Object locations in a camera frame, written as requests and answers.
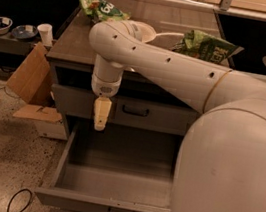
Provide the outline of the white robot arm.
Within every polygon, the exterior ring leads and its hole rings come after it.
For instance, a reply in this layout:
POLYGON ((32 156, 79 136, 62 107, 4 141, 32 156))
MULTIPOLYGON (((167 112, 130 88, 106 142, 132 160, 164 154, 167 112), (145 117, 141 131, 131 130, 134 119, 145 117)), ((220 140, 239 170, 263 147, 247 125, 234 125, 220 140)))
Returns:
POLYGON ((266 83, 138 37, 135 23, 111 21, 89 42, 200 113, 179 149, 171 212, 266 212, 266 83))

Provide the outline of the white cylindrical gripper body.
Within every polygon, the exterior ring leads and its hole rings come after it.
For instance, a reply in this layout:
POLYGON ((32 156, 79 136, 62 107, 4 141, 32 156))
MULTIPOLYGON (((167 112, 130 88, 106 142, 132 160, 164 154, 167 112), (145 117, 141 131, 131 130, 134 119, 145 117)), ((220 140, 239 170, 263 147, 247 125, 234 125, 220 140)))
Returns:
POLYGON ((106 60, 97 55, 95 57, 91 85, 96 96, 110 98, 117 94, 124 67, 114 61, 106 60))

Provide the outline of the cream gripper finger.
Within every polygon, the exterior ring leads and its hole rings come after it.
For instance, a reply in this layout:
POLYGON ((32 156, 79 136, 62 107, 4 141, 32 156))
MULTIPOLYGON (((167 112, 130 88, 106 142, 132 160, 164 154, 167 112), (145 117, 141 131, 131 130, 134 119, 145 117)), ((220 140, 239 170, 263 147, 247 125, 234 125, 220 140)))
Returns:
POLYGON ((107 97, 99 96, 94 101, 94 128, 98 131, 103 131, 105 125, 107 124, 107 119, 109 117, 110 109, 112 107, 111 99, 107 97))

